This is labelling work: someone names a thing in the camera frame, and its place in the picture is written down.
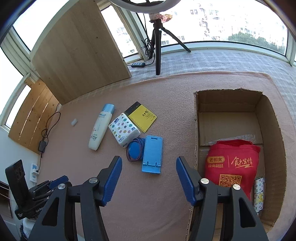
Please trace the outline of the red fabric bag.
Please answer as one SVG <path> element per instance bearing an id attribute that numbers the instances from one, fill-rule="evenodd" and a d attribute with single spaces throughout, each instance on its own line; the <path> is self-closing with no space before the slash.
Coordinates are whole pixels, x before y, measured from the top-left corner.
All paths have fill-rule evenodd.
<path id="1" fill-rule="evenodd" d="M 250 198 L 259 154 L 260 146 L 251 141 L 217 141 L 206 157 L 204 177 L 222 187 L 238 184 Z"/>

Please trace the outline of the blue round case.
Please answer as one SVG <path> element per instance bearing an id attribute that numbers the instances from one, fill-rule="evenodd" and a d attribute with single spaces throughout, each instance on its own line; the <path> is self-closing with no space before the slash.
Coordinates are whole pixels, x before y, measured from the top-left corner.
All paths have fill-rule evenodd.
<path id="1" fill-rule="evenodd" d="M 144 138 L 135 138 L 132 142 L 128 144 L 127 147 L 127 158 L 130 162 L 142 161 L 144 157 Z"/>

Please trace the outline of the blue phone stand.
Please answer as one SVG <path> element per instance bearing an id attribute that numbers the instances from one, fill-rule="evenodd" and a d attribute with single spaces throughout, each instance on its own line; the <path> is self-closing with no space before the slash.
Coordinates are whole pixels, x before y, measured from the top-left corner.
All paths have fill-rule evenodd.
<path id="1" fill-rule="evenodd" d="M 160 174 L 162 166 L 163 138 L 146 136 L 142 172 Z"/>

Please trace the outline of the patterned tissue pack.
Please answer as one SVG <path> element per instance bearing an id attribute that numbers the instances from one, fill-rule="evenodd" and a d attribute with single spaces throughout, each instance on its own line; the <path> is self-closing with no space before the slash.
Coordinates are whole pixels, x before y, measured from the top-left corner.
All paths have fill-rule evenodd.
<path id="1" fill-rule="evenodd" d="M 139 129 L 124 113 L 115 118 L 108 127 L 118 144 L 123 148 L 140 136 Z"/>

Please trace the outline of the white aqua sunscreen bottle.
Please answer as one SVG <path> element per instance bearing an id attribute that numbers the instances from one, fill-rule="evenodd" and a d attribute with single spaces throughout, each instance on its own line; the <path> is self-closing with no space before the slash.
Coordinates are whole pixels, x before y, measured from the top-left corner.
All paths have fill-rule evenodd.
<path id="1" fill-rule="evenodd" d="M 93 130 L 90 136 L 88 147 L 91 150 L 96 151 L 106 133 L 107 127 L 112 118 L 112 114 L 115 110 L 115 105 L 107 103 L 104 105 L 102 111 L 99 113 L 98 118 L 93 126 Z"/>

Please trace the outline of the yellow black notebook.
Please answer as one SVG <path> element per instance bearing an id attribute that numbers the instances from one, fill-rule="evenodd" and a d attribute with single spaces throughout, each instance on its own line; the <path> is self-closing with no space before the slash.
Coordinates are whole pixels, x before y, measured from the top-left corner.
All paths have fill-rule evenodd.
<path id="1" fill-rule="evenodd" d="M 157 116 L 153 112 L 138 101 L 130 106 L 125 111 L 125 114 L 143 133 L 146 133 L 157 119 Z"/>

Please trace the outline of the white plug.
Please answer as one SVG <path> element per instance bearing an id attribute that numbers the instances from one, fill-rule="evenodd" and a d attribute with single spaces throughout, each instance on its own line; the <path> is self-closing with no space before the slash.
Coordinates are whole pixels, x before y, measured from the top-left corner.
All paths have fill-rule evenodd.
<path id="1" fill-rule="evenodd" d="M 39 170 L 38 170 L 38 169 L 33 169 L 33 170 L 32 170 L 32 176 L 33 176 L 34 178 L 36 178 L 38 175 L 39 175 Z"/>

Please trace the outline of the white power strip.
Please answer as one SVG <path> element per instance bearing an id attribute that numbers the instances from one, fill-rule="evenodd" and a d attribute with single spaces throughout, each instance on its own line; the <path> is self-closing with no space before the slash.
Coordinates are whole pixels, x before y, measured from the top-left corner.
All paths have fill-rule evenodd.
<path id="1" fill-rule="evenodd" d="M 30 181 L 36 184 L 38 175 L 38 166 L 35 163 L 32 163 L 30 168 Z"/>

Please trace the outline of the black power adapter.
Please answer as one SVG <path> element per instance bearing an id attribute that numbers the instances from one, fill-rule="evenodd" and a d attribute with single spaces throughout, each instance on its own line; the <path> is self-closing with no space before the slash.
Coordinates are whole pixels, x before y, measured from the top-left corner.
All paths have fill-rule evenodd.
<path id="1" fill-rule="evenodd" d="M 46 146 L 47 146 L 47 142 L 45 140 L 41 140 L 39 142 L 39 146 L 38 146 L 38 151 L 40 153 L 44 153 L 45 149 L 46 149 Z"/>

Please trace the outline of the pine wood headboard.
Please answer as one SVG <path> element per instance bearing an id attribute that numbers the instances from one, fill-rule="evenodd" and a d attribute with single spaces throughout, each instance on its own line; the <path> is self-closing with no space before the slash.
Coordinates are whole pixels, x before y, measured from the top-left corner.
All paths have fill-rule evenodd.
<path id="1" fill-rule="evenodd" d="M 56 97 L 42 80 L 25 81 L 31 88 L 21 105 L 9 131 L 9 138 L 23 147 L 38 153 L 42 130 L 50 124 L 49 117 L 58 105 Z"/>

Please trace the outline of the cardboard box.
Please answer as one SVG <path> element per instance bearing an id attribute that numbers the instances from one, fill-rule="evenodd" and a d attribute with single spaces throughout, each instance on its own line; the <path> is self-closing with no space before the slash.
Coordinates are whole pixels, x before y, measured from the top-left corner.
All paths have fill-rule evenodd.
<path id="1" fill-rule="evenodd" d="M 177 172 L 193 208 L 188 240 L 271 240 L 287 185 L 275 105 L 260 91 L 195 93 L 196 166 Z"/>

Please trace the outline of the light wooden board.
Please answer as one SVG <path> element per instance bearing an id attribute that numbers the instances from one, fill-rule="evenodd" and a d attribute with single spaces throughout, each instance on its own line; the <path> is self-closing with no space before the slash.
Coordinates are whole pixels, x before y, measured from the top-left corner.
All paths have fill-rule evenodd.
<path id="1" fill-rule="evenodd" d="M 60 104 L 131 77 L 96 1 L 68 1 L 44 28 L 30 59 Z"/>

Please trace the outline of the black tripod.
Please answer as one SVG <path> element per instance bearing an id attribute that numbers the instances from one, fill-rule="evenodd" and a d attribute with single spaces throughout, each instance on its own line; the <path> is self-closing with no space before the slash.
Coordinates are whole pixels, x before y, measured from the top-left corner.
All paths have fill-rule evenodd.
<path id="1" fill-rule="evenodd" d="M 154 61 L 156 64 L 156 75 L 160 75 L 161 73 L 161 38 L 162 32 L 165 32 L 170 37 L 172 37 L 183 49 L 187 52 L 191 52 L 191 50 L 180 40 L 178 39 L 172 32 L 163 27 L 163 23 L 161 19 L 150 20 L 153 23 L 152 30 L 152 38 L 149 43 L 149 59 L 154 57 Z"/>

